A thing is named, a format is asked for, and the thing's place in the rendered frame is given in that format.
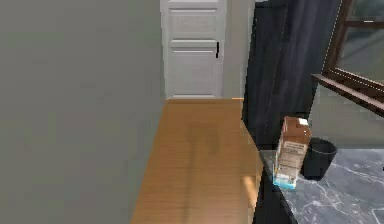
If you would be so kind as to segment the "black mug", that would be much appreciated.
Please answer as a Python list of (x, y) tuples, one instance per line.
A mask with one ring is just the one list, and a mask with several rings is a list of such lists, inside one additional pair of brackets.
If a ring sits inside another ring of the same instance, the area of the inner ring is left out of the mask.
[(320, 181), (326, 174), (338, 149), (331, 142), (313, 137), (303, 160), (301, 175), (307, 180)]

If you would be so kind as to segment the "white panelled room door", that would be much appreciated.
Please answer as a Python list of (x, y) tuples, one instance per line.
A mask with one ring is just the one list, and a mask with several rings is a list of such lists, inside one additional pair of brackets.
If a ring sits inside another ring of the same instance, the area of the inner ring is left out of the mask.
[[(160, 0), (168, 99), (222, 96), (227, 0)], [(216, 42), (219, 58), (215, 57)]]

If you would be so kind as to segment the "black fridge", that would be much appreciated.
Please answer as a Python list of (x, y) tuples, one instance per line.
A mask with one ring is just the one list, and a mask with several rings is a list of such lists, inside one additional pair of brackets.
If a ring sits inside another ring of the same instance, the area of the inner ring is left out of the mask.
[(310, 115), (341, 0), (264, 0), (253, 11), (242, 120), (274, 150), (286, 116)]

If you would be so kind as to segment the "brown carton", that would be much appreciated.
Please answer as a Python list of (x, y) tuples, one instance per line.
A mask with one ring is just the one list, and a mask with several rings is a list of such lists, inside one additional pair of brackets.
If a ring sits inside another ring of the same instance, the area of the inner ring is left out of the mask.
[(307, 119), (285, 116), (273, 164), (273, 184), (294, 189), (311, 139)]

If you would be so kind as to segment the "dark marble-top counter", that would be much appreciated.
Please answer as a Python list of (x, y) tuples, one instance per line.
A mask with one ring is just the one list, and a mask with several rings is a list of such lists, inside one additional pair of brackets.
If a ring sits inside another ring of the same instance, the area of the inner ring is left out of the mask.
[(340, 149), (320, 181), (296, 188), (272, 183), (275, 152), (263, 164), (252, 224), (384, 224), (384, 149)]

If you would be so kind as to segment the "brown framed window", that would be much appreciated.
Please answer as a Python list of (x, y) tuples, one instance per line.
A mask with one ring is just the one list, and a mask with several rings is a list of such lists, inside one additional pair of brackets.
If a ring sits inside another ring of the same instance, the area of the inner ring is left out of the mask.
[(340, 0), (320, 85), (384, 118), (384, 0)]

